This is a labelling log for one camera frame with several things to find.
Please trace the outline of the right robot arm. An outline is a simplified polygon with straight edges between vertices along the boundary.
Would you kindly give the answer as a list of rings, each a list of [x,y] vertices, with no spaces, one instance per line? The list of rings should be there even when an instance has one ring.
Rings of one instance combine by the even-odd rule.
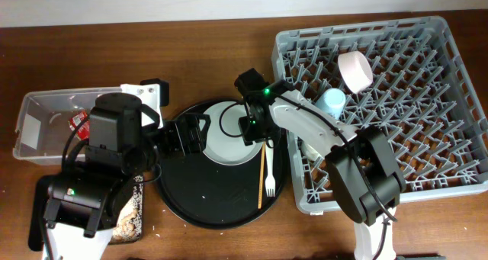
[[[247,143],[267,142],[285,129],[325,160],[333,197],[354,223],[354,257],[397,258],[394,213],[406,181],[384,133],[336,120],[285,81],[270,84],[260,75],[240,76],[234,85],[250,109],[239,119]]]

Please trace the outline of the cream paper cup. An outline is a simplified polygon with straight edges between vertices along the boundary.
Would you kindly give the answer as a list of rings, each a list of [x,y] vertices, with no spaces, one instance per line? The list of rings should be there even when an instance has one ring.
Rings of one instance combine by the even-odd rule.
[[[302,142],[300,146],[300,150],[310,162],[315,162],[317,159],[323,159],[323,156],[320,155],[312,146],[310,146],[306,142]]]

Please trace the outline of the wooden chopstick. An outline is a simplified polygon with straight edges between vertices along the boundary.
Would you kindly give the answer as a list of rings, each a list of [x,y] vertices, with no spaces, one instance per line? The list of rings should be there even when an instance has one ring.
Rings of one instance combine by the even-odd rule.
[[[262,208],[263,188],[264,188],[264,170],[265,170],[265,143],[262,144],[260,170],[259,170],[259,186],[258,186],[258,210]]]

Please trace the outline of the pink bowl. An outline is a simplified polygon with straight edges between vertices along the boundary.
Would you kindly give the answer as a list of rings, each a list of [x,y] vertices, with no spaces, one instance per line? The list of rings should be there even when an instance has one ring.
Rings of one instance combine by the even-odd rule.
[[[348,89],[357,94],[373,83],[373,72],[366,56],[353,51],[338,56],[339,71]]]

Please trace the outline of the white plastic fork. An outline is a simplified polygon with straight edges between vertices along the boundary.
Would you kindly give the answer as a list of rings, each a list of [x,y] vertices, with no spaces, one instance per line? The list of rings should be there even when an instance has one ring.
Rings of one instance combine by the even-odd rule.
[[[274,177],[274,141],[269,140],[265,144],[265,161],[266,161],[266,169],[267,175],[265,178],[265,189],[266,194],[268,197],[275,196],[275,177]]]

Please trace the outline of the light blue cup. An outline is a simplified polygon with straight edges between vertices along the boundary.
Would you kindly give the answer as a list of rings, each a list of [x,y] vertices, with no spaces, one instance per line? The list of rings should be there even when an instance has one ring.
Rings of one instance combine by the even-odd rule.
[[[338,120],[345,106],[345,93],[337,88],[329,88],[315,102],[315,106]]]

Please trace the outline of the grey round plate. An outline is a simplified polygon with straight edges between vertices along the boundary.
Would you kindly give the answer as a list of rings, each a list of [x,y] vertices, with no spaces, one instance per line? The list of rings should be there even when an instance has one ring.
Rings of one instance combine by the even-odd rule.
[[[262,151],[262,143],[246,146],[242,137],[229,137],[225,135],[219,125],[220,115],[225,108],[234,104],[234,101],[221,101],[211,105],[204,114],[210,116],[210,126],[207,132],[204,155],[221,165],[241,165],[250,161]],[[223,129],[232,135],[241,133],[238,120],[246,115],[241,104],[231,107],[222,119]]]

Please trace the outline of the food scraps with rice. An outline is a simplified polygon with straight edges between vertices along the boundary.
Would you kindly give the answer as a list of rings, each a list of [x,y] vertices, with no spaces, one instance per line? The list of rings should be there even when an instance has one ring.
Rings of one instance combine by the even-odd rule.
[[[137,185],[133,186],[133,195],[120,212],[110,245],[136,242],[142,236],[143,177],[136,176],[135,180]]]

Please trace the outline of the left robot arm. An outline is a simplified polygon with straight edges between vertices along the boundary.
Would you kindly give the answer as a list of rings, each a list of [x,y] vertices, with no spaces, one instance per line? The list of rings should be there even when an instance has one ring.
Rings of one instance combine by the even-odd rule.
[[[40,217],[45,259],[100,259],[120,212],[144,172],[162,175],[162,159],[203,152],[211,119],[168,120],[127,93],[100,96],[86,118],[89,137],[65,145],[61,171],[47,188]]]

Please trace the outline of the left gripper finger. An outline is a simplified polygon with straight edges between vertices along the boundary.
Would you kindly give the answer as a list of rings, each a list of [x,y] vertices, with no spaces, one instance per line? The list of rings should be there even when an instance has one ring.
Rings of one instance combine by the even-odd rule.
[[[191,129],[199,129],[203,133],[207,133],[210,128],[211,119],[208,114],[188,113],[185,115],[188,127]]]
[[[182,136],[185,155],[203,152],[207,146],[207,133],[200,130],[190,130]]]

